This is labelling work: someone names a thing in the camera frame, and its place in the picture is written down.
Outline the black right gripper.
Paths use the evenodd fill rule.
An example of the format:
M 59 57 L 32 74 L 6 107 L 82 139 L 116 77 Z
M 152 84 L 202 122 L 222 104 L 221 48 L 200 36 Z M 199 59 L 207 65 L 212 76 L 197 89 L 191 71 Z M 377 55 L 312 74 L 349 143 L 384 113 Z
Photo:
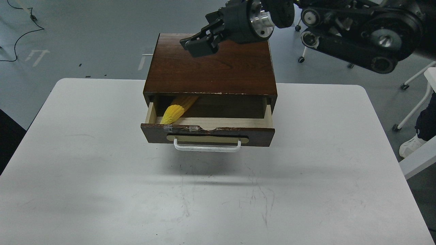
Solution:
M 180 40 L 184 50 L 195 58 L 217 53 L 223 39 L 238 44 L 268 40 L 275 26 L 260 0 L 229 0 L 221 12 L 206 14 L 205 18 L 206 29 Z

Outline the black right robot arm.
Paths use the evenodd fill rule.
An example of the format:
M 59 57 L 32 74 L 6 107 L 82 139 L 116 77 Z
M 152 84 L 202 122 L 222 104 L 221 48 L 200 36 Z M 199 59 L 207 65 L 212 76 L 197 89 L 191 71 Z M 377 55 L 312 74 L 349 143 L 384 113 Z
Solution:
M 391 73 L 412 54 L 435 59 L 434 0 L 229 0 L 180 44 L 202 57 L 215 54 L 224 40 L 268 40 L 274 27 L 293 24 L 295 6 L 307 27 L 301 42 L 312 50 L 379 74 Z

